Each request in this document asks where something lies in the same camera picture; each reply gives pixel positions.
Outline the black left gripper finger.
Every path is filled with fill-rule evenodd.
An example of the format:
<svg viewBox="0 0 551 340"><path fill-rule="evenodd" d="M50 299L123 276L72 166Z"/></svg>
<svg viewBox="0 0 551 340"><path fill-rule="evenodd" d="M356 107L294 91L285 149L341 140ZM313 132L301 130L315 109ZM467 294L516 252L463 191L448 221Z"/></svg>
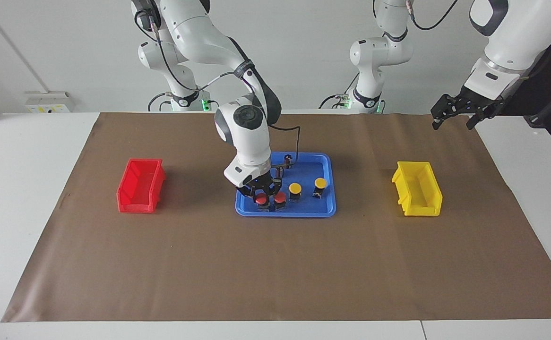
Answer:
<svg viewBox="0 0 551 340"><path fill-rule="evenodd" d="M468 119L468 121L466 122L466 127L468 130L473 130L479 122L491 118L493 118L492 112L481 110L479 112L476 112Z"/></svg>
<svg viewBox="0 0 551 340"><path fill-rule="evenodd" d="M442 95L431 108L432 127L434 130L438 130L450 114L453 113L454 103L450 98L449 94Z"/></svg>

